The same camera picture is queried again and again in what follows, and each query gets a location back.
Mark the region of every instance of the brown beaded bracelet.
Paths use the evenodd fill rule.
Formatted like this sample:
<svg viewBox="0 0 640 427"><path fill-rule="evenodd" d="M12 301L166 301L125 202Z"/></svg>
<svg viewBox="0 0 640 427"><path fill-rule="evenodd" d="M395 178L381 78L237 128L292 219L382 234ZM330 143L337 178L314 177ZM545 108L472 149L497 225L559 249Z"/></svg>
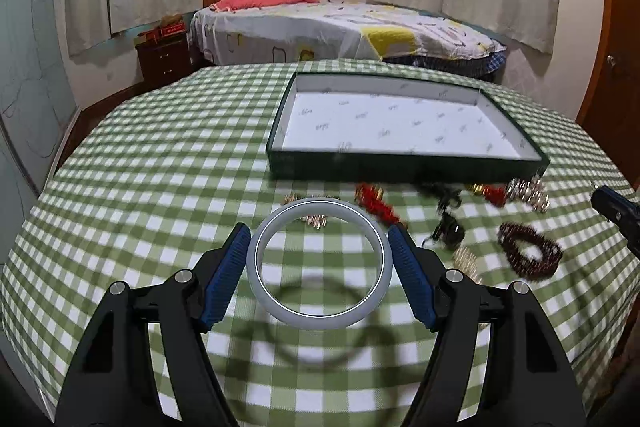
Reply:
<svg viewBox="0 0 640 427"><path fill-rule="evenodd" d="M538 247L542 254L542 261L524 257L516 241L526 241ZM562 249L557 243L546 239L533 227L527 225L502 223L498 229L498 243L507 254L514 272L525 279L548 279L556 272L562 259Z"/></svg>

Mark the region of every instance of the nightstand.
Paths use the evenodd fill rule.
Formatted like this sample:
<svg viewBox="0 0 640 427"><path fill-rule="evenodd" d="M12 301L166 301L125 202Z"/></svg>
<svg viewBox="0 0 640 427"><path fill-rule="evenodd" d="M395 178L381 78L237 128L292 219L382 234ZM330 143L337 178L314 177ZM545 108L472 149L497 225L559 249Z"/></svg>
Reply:
<svg viewBox="0 0 640 427"><path fill-rule="evenodd" d="M149 90L167 86L193 73L187 33L159 40L147 41L136 46L138 60L145 84Z"/></svg>

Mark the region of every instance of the red tassel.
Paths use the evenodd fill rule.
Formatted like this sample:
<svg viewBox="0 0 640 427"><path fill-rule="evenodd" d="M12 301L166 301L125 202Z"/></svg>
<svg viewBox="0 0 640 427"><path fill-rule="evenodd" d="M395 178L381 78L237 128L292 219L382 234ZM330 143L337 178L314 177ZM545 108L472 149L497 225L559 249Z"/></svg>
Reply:
<svg viewBox="0 0 640 427"><path fill-rule="evenodd" d="M485 200L498 208L502 208L507 203L507 191L504 187L486 186L482 191L482 195Z"/></svg>
<svg viewBox="0 0 640 427"><path fill-rule="evenodd" d="M400 222L400 218L394 214L393 208L383 203L380 199L382 192L373 185L361 183L356 187L355 200L359 206L376 216L386 226L390 227Z"/></svg>

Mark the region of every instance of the metal screw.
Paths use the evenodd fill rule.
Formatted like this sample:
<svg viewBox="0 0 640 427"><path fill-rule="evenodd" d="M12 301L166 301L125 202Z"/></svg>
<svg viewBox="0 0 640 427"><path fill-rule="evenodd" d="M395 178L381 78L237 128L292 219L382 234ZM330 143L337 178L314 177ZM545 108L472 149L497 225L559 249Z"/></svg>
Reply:
<svg viewBox="0 0 640 427"><path fill-rule="evenodd" d="M513 289L524 295L529 292L529 285L526 282L516 281L513 283Z"/></svg>
<svg viewBox="0 0 640 427"><path fill-rule="evenodd" d="M191 270L180 270L175 274L175 280L177 280L177 282L189 282L191 277L193 277Z"/></svg>
<svg viewBox="0 0 640 427"><path fill-rule="evenodd" d="M462 281L462 273L458 270L447 270L445 277L451 282L460 282Z"/></svg>
<svg viewBox="0 0 640 427"><path fill-rule="evenodd" d="M111 293L112 295L120 295L122 292L124 292L124 288L126 288L124 282L117 281L110 286L109 293Z"/></svg>

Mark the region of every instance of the pink pillow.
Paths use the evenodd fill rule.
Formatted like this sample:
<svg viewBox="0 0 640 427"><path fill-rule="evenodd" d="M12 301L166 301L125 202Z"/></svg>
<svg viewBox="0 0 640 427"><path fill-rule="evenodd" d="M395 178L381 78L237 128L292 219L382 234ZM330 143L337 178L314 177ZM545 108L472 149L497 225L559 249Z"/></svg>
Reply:
<svg viewBox="0 0 640 427"><path fill-rule="evenodd" d="M279 6L281 4L295 4L299 2L318 2L317 0L222 0L210 6L212 10L236 11L245 8L265 8L267 6Z"/></svg>

